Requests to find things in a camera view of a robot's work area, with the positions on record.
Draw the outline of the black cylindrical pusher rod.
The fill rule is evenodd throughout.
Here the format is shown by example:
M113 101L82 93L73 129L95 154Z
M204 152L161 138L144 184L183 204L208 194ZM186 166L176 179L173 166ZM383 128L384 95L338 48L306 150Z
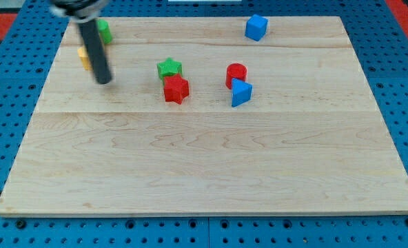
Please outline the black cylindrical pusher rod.
M96 19L78 23L77 25L96 82L101 85L108 84L112 80L112 73L98 31Z

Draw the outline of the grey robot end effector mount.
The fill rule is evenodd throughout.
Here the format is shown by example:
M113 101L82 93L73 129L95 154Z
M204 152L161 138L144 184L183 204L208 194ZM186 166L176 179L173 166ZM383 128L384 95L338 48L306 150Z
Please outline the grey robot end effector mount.
M84 19L100 13L109 2L109 0L49 0L50 11L53 14L76 19Z

